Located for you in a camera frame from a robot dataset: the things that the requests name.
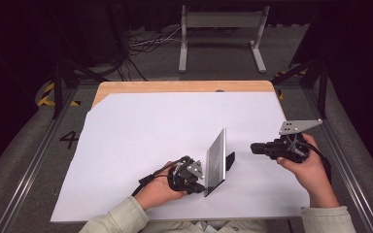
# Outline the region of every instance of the wrist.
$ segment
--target wrist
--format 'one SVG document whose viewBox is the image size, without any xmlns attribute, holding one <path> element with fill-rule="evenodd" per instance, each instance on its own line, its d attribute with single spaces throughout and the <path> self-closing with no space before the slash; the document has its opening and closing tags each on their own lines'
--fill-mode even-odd
<svg viewBox="0 0 373 233">
<path fill-rule="evenodd" d="M 142 207 L 142 209 L 144 211 L 146 211 L 147 209 L 151 208 L 152 205 L 151 205 L 151 201 L 150 201 L 150 198 L 146 197 L 145 195 L 143 195 L 142 191 L 139 192 L 138 194 L 136 194 L 134 196 L 135 200 L 139 203 L 139 205 Z"/>
<path fill-rule="evenodd" d="M 340 204 L 331 187 L 322 188 L 319 192 L 308 192 L 311 208 L 335 208 Z"/>
</svg>

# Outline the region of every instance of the hand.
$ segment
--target hand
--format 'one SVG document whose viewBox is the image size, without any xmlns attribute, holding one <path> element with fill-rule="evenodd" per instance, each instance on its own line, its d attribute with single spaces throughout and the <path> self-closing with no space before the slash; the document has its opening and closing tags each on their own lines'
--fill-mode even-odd
<svg viewBox="0 0 373 233">
<path fill-rule="evenodd" d="M 169 187 L 168 178 L 166 176 L 170 169 L 171 168 L 167 168 L 159 173 L 158 176 L 162 177 L 153 179 L 135 195 L 135 199 L 142 206 L 144 211 L 152 207 L 161 206 L 171 200 L 181 199 L 187 195 L 184 191 L 174 191 Z"/>
<path fill-rule="evenodd" d="M 303 134 L 307 143 L 317 148 L 314 138 Z M 299 183 L 307 189 L 310 195 L 310 207 L 332 208 L 339 207 L 337 198 L 322 166 L 321 158 L 314 151 L 309 151 L 310 156 L 303 163 L 294 163 L 288 159 L 279 157 L 277 162 L 291 171 Z"/>
</svg>

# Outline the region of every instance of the number 4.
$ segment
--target number 4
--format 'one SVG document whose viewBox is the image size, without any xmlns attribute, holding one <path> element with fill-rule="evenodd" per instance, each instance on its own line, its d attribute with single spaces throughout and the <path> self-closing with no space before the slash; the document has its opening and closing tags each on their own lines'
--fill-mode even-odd
<svg viewBox="0 0 373 233">
<path fill-rule="evenodd" d="M 68 145 L 68 150 L 69 150 L 72 147 L 72 144 L 74 143 L 74 141 L 78 141 L 80 139 L 80 138 L 75 138 L 75 135 L 77 135 L 77 132 L 71 131 L 67 135 L 60 138 L 59 141 L 69 142 L 69 145 Z"/>
</svg>

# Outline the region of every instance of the sleeve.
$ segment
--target sleeve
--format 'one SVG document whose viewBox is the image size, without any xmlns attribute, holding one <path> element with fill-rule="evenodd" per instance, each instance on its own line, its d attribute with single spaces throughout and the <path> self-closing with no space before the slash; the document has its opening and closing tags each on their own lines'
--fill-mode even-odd
<svg viewBox="0 0 373 233">
<path fill-rule="evenodd" d="M 353 223 L 347 207 L 337 208 L 303 208 L 301 211 L 305 232 L 354 233 Z"/>
<path fill-rule="evenodd" d="M 80 232 L 134 233 L 142 230 L 149 220 L 136 199 L 127 197 L 106 215 L 91 218 Z"/>
</svg>

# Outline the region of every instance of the table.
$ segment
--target table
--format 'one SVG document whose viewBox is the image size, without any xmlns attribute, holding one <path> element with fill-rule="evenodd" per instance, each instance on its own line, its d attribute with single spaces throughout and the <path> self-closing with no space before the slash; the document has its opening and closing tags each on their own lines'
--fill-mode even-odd
<svg viewBox="0 0 373 233">
<path fill-rule="evenodd" d="M 270 82 L 102 83 L 51 221 L 106 213 L 161 161 L 189 155 L 205 172 L 206 152 L 223 128 L 226 153 L 236 154 L 226 181 L 207 197 L 192 194 L 149 210 L 150 219 L 299 216 L 309 203 L 305 189 L 288 170 L 250 150 L 253 142 L 278 137 L 284 120 Z"/>
</svg>

